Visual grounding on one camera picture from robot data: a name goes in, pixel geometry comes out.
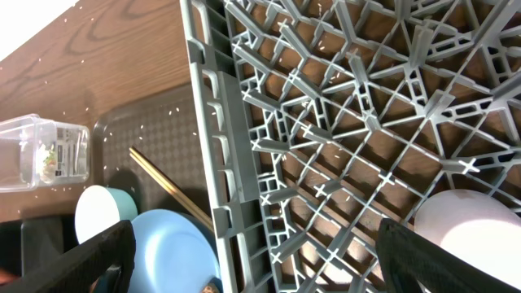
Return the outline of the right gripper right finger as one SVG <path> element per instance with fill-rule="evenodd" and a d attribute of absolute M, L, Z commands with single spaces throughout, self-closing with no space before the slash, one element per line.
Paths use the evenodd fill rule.
<path fill-rule="evenodd" d="M 379 225 L 375 246 L 388 292 L 520 293 L 472 267 L 393 219 Z"/>

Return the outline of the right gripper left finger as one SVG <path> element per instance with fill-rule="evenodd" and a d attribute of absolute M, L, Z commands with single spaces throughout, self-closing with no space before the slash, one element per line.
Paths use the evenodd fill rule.
<path fill-rule="evenodd" d="M 49 265 L 1 286 L 2 292 L 126 292 L 134 271 L 136 240 L 130 221 L 119 221 Z"/>

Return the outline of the light blue rice bowl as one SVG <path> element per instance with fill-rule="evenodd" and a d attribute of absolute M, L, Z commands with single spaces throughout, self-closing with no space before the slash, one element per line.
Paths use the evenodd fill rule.
<path fill-rule="evenodd" d="M 82 244 L 119 221 L 131 221 L 137 215 L 137 206 L 126 191 L 89 186 L 82 192 L 75 210 L 77 241 Z"/>

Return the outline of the orange carrot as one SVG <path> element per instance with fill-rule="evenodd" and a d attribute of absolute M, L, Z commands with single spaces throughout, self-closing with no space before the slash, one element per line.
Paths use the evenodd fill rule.
<path fill-rule="evenodd" d="M 5 286 L 8 283 L 14 282 L 19 277 L 8 272 L 1 272 L 0 273 L 0 286 Z"/>

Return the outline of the black waste tray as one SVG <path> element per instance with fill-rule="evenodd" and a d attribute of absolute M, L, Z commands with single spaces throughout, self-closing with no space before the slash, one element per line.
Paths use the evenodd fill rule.
<path fill-rule="evenodd" d="M 1 224 L 1 274 L 21 277 L 78 244 L 73 215 L 44 216 Z"/>

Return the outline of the grey dishwasher rack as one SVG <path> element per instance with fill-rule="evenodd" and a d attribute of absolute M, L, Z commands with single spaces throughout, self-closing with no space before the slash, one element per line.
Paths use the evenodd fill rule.
<path fill-rule="evenodd" d="M 226 292 L 379 292 L 380 222 L 520 211 L 520 4 L 182 0 Z"/>

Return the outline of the large blue plate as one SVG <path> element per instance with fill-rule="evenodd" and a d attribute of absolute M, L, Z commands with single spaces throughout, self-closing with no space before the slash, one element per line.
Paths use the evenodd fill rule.
<path fill-rule="evenodd" d="M 214 283 L 223 291 L 210 230 L 194 217 L 154 209 L 131 221 L 136 240 L 129 292 L 194 292 Z"/>

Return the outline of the clear plastic bin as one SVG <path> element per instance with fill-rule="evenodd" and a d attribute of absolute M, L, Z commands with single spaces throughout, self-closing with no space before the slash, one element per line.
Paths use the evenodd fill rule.
<path fill-rule="evenodd" d="M 76 184 L 90 175 L 90 131 L 41 118 L 19 116 L 1 123 L 1 192 Z"/>

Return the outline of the brown mushroom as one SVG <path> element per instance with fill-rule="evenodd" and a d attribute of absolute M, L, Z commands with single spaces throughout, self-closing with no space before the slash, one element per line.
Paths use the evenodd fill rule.
<path fill-rule="evenodd" d="M 214 283 L 207 284 L 201 293 L 220 293 L 219 289 L 217 288 L 217 285 Z"/>

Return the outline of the brown serving tray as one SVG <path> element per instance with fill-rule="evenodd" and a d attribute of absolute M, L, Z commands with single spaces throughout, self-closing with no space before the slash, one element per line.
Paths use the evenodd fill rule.
<path fill-rule="evenodd" d="M 93 183 L 128 192 L 140 212 L 186 209 L 130 156 L 135 147 L 211 216 L 193 92 L 181 85 L 103 114 L 94 125 Z"/>

